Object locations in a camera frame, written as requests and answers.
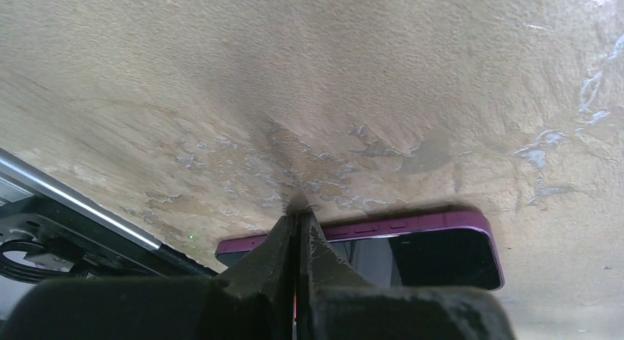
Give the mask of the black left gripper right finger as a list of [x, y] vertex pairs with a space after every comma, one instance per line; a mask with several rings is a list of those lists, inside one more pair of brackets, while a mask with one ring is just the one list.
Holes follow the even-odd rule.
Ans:
[[300, 217], [298, 339], [513, 339], [492, 292], [473, 286], [376, 286]]

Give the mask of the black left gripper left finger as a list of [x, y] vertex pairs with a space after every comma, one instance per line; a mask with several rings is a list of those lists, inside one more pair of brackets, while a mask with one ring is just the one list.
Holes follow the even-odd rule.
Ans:
[[290, 339], [291, 239], [284, 216], [215, 277], [47, 280], [15, 306], [3, 339]]

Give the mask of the dark smartphone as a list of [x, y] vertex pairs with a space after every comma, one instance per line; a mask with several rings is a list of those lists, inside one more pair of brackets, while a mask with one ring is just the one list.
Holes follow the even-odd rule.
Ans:
[[474, 210], [374, 218], [322, 229], [331, 247], [376, 286], [504, 285], [492, 229]]

